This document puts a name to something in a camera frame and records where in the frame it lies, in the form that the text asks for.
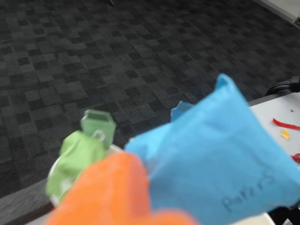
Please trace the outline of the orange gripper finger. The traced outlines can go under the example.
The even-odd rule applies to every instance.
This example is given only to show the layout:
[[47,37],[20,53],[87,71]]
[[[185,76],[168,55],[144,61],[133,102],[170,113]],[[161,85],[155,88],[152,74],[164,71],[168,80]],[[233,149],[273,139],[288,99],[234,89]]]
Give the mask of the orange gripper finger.
[[89,166],[46,221],[47,225],[196,225],[178,210],[151,209],[140,159],[115,153]]

